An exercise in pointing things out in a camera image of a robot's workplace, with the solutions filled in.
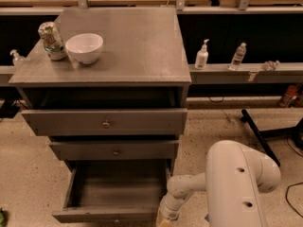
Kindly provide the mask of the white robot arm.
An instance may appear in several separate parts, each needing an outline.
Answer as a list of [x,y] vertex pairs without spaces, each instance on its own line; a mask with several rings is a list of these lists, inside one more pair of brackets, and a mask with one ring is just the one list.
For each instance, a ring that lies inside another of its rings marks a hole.
[[268,227],[259,194],[274,191],[280,180],[277,163],[266,154],[236,141],[219,141],[206,155],[204,173],[169,178],[156,227],[170,227],[199,191],[206,193],[209,227]]

